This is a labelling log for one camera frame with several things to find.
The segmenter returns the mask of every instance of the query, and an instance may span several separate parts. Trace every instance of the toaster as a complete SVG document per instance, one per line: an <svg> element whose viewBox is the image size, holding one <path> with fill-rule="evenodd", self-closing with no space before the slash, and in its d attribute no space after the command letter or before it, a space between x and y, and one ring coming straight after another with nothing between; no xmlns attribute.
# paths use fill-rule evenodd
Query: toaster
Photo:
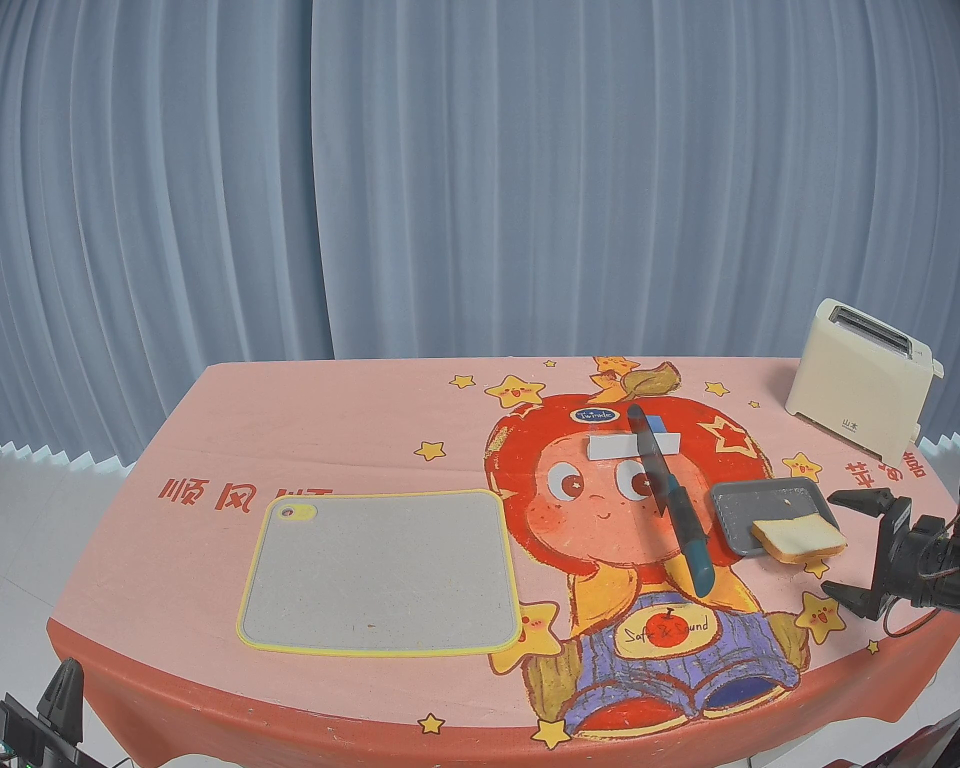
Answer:
<svg viewBox="0 0 960 768"><path fill-rule="evenodd" d="M944 367L923 342L834 299L817 307L787 413L814 421L897 467Z"/></svg>

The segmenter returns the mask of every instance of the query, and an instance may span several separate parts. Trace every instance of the blue curtain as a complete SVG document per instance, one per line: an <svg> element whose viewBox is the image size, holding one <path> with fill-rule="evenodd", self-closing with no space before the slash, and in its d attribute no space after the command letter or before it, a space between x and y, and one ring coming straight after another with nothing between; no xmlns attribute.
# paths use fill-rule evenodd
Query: blue curtain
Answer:
<svg viewBox="0 0 960 768"><path fill-rule="evenodd" d="M955 2L317 0L312 51L338 356L799 356L829 296L960 424Z"/></svg>
<svg viewBox="0 0 960 768"><path fill-rule="evenodd" d="M960 8L0 2L0 441L134 460L225 360L928 342Z"/></svg>
<svg viewBox="0 0 960 768"><path fill-rule="evenodd" d="M139 456L204 367L332 354L305 3L0 3L0 442Z"/></svg>

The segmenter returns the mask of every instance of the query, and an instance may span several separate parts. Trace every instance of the toast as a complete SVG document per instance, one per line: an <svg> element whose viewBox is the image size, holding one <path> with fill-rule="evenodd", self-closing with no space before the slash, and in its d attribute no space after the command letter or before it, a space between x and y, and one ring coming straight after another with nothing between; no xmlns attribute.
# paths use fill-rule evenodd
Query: toast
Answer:
<svg viewBox="0 0 960 768"><path fill-rule="evenodd" d="M847 539L817 514L789 520L754 520L753 533L781 563L808 563L839 555Z"/></svg>

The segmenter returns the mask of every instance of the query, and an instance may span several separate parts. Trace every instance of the table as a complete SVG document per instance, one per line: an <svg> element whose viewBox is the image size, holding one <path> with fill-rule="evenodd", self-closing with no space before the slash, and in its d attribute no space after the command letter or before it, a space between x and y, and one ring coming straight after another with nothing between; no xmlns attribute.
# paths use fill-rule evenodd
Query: table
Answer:
<svg viewBox="0 0 960 768"><path fill-rule="evenodd" d="M824 495L889 486L913 498L914 518L950 517L948 492L919 451L887 468L786 414L797 362L212 366L117 494L49 637L61 658L82 663L89 703L141 768L192 753L287 768L588 758L619 766L653 757L707 768L831 721L895 721L960 636L960 617L943 613L885 638L877 623L826 599L822 568L737 560L710 536L720 588L694 603L703 627L689 616L678 629L671 611L656 613L690 602L669 536L654 516L643 537L625 522L642 476L576 458L588 434L623 429L635 397L681 436L668 462L703 515L716 482L793 475ZM564 457L580 466L557 477L547 465ZM274 653L238 638L238 607L276 496L462 489L503 499L522 642L491 656L370 659ZM869 585L877 521L833 511L850 546L826 563L827 578ZM679 652L625 650L627 639L643 641L644 611L664 636L685 633ZM923 615L898 606L891 627ZM696 639L707 624L711 637ZM645 627L653 632L649 618Z"/></svg>

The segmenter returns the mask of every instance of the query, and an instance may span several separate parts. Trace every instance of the knife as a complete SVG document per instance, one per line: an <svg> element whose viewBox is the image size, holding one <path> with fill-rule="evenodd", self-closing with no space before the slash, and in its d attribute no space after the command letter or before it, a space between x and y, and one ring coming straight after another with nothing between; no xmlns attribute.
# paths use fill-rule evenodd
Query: knife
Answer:
<svg viewBox="0 0 960 768"><path fill-rule="evenodd" d="M716 574L707 552L707 534L693 509L690 495L666 465L643 409L636 403L632 404L627 409L627 420L636 434L636 449L654 492L660 516L664 511L670 513L670 523L677 535L680 551L684 553L693 591L697 597L706 597L713 589Z"/></svg>

